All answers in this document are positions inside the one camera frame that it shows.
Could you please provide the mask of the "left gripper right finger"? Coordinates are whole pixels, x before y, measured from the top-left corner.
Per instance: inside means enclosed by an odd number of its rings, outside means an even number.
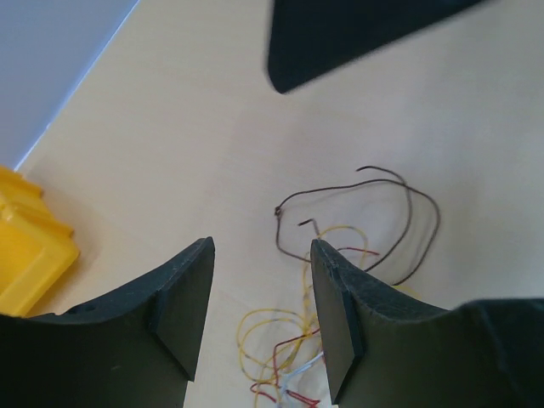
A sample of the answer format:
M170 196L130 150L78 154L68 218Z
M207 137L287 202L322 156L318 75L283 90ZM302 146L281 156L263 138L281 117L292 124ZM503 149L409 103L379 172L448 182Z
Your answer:
M451 310L355 267L329 243L311 269L331 401L341 407L540 407L543 302Z

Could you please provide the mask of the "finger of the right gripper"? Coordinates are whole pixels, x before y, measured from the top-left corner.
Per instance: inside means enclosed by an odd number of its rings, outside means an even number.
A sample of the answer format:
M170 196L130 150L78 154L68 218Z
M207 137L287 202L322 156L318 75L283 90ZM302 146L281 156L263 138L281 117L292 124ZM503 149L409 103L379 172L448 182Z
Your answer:
M280 94L480 5L476 0L273 1L266 69Z

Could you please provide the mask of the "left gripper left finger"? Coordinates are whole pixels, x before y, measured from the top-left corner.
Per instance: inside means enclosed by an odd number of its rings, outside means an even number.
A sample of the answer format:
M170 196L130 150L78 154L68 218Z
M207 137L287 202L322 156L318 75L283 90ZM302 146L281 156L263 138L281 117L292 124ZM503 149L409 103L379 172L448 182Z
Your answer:
M63 314L1 318L4 407L180 407L194 381L214 270L201 238Z

